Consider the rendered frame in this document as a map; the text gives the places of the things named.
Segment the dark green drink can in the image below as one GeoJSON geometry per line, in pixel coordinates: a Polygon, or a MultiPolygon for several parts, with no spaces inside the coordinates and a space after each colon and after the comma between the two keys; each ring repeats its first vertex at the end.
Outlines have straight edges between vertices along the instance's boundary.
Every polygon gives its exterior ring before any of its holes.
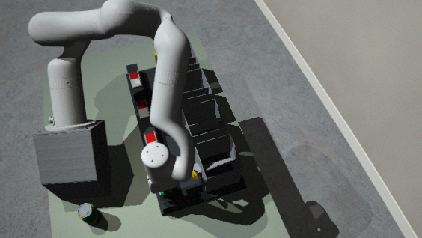
{"type": "Polygon", "coordinates": [[[87,224],[94,226],[100,223],[102,214],[93,204],[85,203],[79,206],[78,217],[87,224]]]}

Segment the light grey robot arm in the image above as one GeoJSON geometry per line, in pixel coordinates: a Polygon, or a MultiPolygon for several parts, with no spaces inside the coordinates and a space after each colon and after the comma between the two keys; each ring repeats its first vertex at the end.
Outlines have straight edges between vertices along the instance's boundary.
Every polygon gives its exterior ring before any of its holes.
{"type": "Polygon", "coordinates": [[[157,64],[150,122],[175,140],[181,154],[172,155],[165,145],[155,142],[142,150],[141,159],[147,179],[156,185],[169,180],[187,182],[191,178],[195,143],[180,121],[191,49],[187,36],[169,12],[141,1],[108,0],[102,9],[38,13],[31,18],[28,33],[41,46],[64,47],[62,55],[48,64],[53,117],[49,117],[52,124],[45,130],[52,132],[97,124],[86,117],[81,72],[82,56],[91,40],[119,34],[152,38],[157,64]]]}

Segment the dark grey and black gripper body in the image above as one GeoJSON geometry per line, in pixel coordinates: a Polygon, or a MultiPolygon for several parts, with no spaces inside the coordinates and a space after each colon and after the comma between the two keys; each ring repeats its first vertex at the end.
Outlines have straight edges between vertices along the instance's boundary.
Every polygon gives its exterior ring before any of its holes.
{"type": "Polygon", "coordinates": [[[156,185],[152,183],[151,180],[148,180],[148,183],[149,183],[150,191],[153,194],[158,193],[158,192],[163,192],[169,189],[173,189],[177,186],[176,180],[169,180],[166,184],[163,184],[163,185],[156,185]]]}

